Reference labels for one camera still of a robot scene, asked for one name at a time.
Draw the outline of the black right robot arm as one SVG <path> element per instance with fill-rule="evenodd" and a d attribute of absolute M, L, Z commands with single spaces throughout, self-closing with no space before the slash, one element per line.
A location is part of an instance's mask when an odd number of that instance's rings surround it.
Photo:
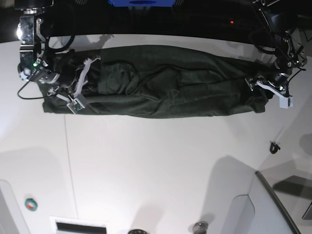
<path fill-rule="evenodd" d="M 70 49 L 75 39 L 74 32 L 63 47 L 49 46 L 54 24 L 47 16 L 47 9 L 53 5 L 52 0 L 14 2 L 14 8 L 22 11 L 17 26 L 20 40 L 18 73 L 27 84 L 35 82 L 46 85 L 47 94 L 43 98 L 63 100 L 67 108 L 77 114 L 87 106 L 87 99 L 82 94 L 88 82 L 87 74 L 91 65 L 101 57 L 96 55 L 74 63 L 75 51 Z"/>

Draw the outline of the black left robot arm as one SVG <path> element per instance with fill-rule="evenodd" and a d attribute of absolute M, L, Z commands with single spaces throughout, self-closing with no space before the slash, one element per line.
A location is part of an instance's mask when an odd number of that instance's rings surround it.
<path fill-rule="evenodd" d="M 267 55 L 274 55 L 275 61 L 271 65 L 269 74 L 258 73 L 245 81 L 251 91 L 256 87 L 270 91 L 279 97 L 279 107 L 288 109 L 293 106 L 293 97 L 289 92 L 291 80 L 307 64 L 307 56 L 298 29 L 299 17 L 296 13 L 281 11 L 274 7 L 277 0 L 252 0 L 251 7 L 262 24 L 262 28 L 249 34 L 249 39 L 255 48 Z M 274 49 L 269 51 L 254 41 L 254 36 L 265 31 Z"/>

